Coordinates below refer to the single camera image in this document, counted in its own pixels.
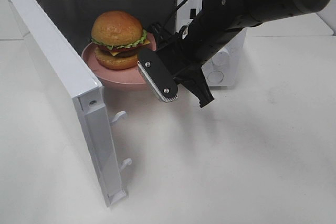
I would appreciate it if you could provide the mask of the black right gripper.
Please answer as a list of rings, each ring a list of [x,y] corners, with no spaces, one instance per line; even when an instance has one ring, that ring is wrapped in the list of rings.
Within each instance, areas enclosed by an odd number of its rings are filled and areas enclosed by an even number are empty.
[[[163,28],[160,22],[148,25],[147,31],[154,37],[156,53],[177,85],[192,92],[203,108],[214,100],[202,65],[207,61],[207,39],[202,34],[172,33]]]

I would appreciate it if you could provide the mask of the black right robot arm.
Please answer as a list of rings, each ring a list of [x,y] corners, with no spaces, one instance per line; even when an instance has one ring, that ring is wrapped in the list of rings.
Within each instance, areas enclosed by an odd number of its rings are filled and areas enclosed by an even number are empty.
[[[330,0],[202,0],[190,24],[171,36],[156,34],[158,49],[139,61],[141,73],[157,97],[176,100],[179,84],[206,106],[213,96],[202,66],[246,27],[316,13]]]

